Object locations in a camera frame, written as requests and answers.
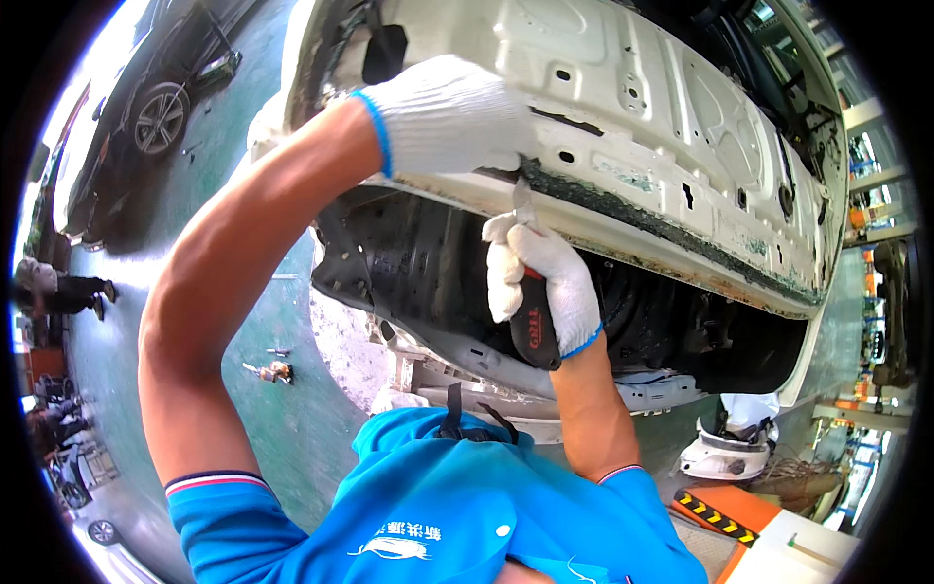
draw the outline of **person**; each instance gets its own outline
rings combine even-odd
[[[550,376],[573,472],[533,452],[527,434],[456,408],[392,409],[363,424],[359,465],[306,534],[262,479],[224,389],[227,344],[338,194],[376,172],[515,169],[533,145],[517,94],[443,55],[329,105],[191,219],[143,311],[138,384],[149,453],[198,582],[706,581],[640,467],[587,268],[550,230],[510,215],[486,223],[488,300],[505,320],[521,302],[524,264],[547,278],[564,356]]]
[[[63,423],[65,417],[72,420]],[[26,427],[33,438],[35,453],[47,463],[73,435],[91,428],[91,423],[81,416],[80,399],[64,400],[60,404],[34,407],[26,412]]]
[[[50,264],[29,256],[23,257],[13,275],[14,303],[33,318],[44,314],[77,314],[91,308],[98,320],[104,319],[100,294],[112,304],[117,290],[110,280],[68,276]]]

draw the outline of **striped sleeve cuff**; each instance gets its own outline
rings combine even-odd
[[[639,464],[630,464],[630,465],[624,466],[624,467],[622,467],[622,468],[617,468],[615,471],[613,471],[613,472],[611,472],[611,473],[607,473],[606,475],[603,476],[603,478],[601,478],[600,480],[597,481],[597,484],[598,484],[598,485],[602,485],[604,482],[606,482],[606,481],[609,480],[610,478],[615,477],[616,475],[619,475],[619,474],[621,474],[621,473],[624,473],[624,472],[626,472],[626,471],[628,471],[628,470],[632,470],[632,469],[634,469],[634,468],[638,468],[639,470],[643,470],[643,468],[642,468]]]
[[[168,497],[169,495],[179,491],[184,491],[185,489],[190,489],[191,487],[200,487],[202,485],[219,485],[225,483],[251,483],[254,485],[259,485],[269,492],[273,491],[269,488],[269,485],[266,484],[266,481],[263,480],[259,475],[254,475],[246,471],[218,470],[205,473],[195,473],[193,475],[185,475],[184,477],[174,478],[165,483],[165,496]]]

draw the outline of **gloved hand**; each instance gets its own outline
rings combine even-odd
[[[602,329],[597,294],[587,265],[571,244],[547,227],[541,234],[517,224],[512,213],[483,225],[487,252],[489,311],[495,322],[509,320],[522,305],[519,281],[527,265],[547,280],[548,306],[561,359],[573,357]]]
[[[366,105],[383,151],[382,172],[515,170],[534,147],[529,108],[479,65],[441,55],[351,94]]]

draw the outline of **green floor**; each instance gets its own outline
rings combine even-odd
[[[168,522],[163,490],[143,438],[136,398],[139,317],[165,254],[191,215],[233,172],[246,148],[249,122],[278,90],[282,38],[292,4],[293,0],[267,0],[233,35],[233,44],[244,54],[238,74],[192,103],[182,146],[192,150],[193,160],[173,153],[151,177],[141,179],[148,187],[128,205],[122,233],[108,242],[108,249],[76,249],[72,258],[73,273],[112,278],[120,292],[117,304],[106,307],[104,322],[86,311],[70,325],[73,376],[89,397],[97,432],[121,472],[118,481],[95,492],[93,513],[101,516],[96,519],[114,521],[145,563],[175,581],[191,581],[191,575]],[[312,252],[313,243],[305,235],[278,270],[297,274],[298,279],[270,282],[222,366],[264,475],[290,517],[308,530],[324,517],[338,482],[356,463],[349,445],[365,419],[327,375],[308,325]],[[854,267],[845,271],[844,283],[835,284],[835,291],[843,292],[834,292],[831,303],[840,314],[829,319],[842,326],[848,326],[856,306],[846,286],[860,278]],[[814,373],[806,392],[825,391],[856,370],[852,343],[842,342],[835,326],[832,322],[826,333],[822,331],[827,337],[818,351],[822,369]],[[847,329],[843,336],[854,338],[858,347],[858,332],[852,337]],[[276,347],[292,349],[294,387],[260,382],[241,366],[268,362],[266,349]],[[837,347],[844,347],[845,358]],[[667,476],[677,454],[696,435],[694,420],[711,416],[715,403],[710,397],[670,414],[637,419],[644,464],[653,476]],[[809,423],[807,407],[782,422],[788,439],[795,440]],[[556,448],[548,455],[561,457]]]

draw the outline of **black tool handle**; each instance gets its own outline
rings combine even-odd
[[[541,274],[526,267],[525,276],[519,282],[522,306],[509,320],[509,329],[523,359],[539,369],[555,371],[561,365],[561,351],[545,284]]]

